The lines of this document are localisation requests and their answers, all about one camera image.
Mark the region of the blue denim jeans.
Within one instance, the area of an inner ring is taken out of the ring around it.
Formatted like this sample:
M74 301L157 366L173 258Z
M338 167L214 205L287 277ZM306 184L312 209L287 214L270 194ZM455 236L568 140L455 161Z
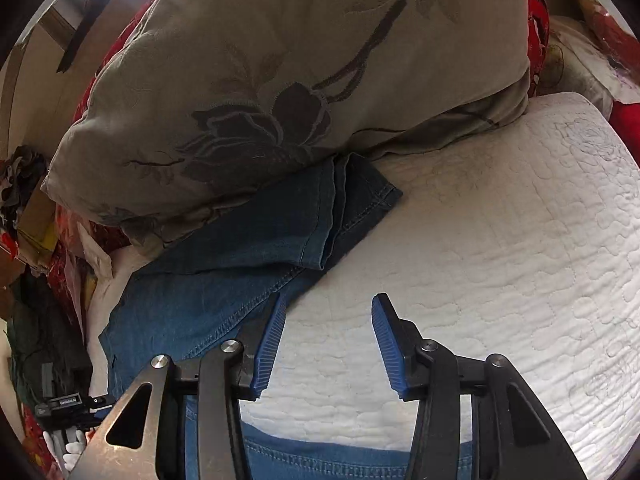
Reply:
M392 210L401 192L370 162L336 155L260 190L131 275L100 333L120 396L153 356L198 358L278 295L311 289Z

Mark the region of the white quilted mattress cover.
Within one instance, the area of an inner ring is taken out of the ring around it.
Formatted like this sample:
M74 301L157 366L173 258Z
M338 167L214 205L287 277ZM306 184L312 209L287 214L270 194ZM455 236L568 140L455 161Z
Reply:
M286 304L269 385L242 408L256 479L399 479L416 409L390 388L371 322L384 292L459 356L504 354L590 479L639 435L639 168L575 93L541 96L514 124L442 150L370 164L401 192L384 218ZM115 261L99 336L131 275Z

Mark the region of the grey floral pillow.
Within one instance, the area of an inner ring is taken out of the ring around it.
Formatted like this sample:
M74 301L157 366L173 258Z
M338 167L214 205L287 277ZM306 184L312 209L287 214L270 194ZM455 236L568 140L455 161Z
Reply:
M527 0L154 0L43 192L165 246L329 154L437 150L524 112Z

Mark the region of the red patterned blanket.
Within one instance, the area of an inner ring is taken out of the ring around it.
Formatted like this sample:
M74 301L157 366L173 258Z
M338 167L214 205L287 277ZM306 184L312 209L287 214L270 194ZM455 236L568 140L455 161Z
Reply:
M549 44L549 10L546 0L527 0L527 56L529 60L529 96L534 96L544 70Z

